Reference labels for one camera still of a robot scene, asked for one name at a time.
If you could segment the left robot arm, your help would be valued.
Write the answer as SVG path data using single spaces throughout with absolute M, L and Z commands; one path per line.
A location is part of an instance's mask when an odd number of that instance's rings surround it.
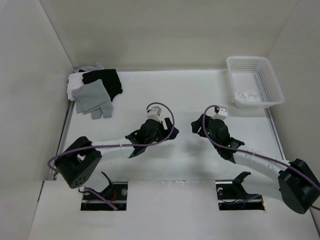
M 98 164 L 107 160 L 135 158 L 143 154 L 149 145 L 164 139 L 175 139 L 179 130 L 173 127 L 170 118 L 166 117 L 164 121 L 167 129 L 163 122 L 147 119 L 140 129 L 124 138 L 103 143 L 103 145 L 117 147 L 88 149 L 88 147 L 97 146 L 98 143 L 90 141 L 86 136 L 81 136 L 67 148 L 67 151 L 84 149 L 58 157 L 54 165 L 71 189 L 83 187 L 84 191 L 94 199 L 108 199 L 114 191 L 114 183 L 105 172 L 96 170 Z

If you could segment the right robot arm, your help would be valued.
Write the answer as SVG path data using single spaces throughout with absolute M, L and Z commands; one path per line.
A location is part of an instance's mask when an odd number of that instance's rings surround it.
M 243 141 L 231 137 L 219 114 L 201 114 L 191 123 L 191 131 L 210 141 L 218 155 L 233 165 L 247 167 L 229 184 L 230 205 L 268 196 L 282 201 L 289 209 L 305 214 L 320 197 L 320 182 L 302 159 L 277 160 L 250 150 Z

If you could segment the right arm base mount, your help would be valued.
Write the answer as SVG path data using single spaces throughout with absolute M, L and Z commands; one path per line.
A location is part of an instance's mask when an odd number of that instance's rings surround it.
M 218 180 L 215 182 L 218 208 L 220 211 L 249 211 L 265 210 L 261 195 L 247 193 L 242 186 L 250 172 L 244 171 L 234 179 Z

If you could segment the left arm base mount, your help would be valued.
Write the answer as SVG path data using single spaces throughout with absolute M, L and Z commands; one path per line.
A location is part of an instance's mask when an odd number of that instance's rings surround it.
M 104 198 L 117 208 L 117 211 L 127 210 L 128 182 L 114 182 L 112 190 L 109 190 Z M 92 192 L 85 191 L 84 187 L 79 187 L 78 192 L 82 194 L 81 211 L 115 211 L 110 205 L 102 201 Z

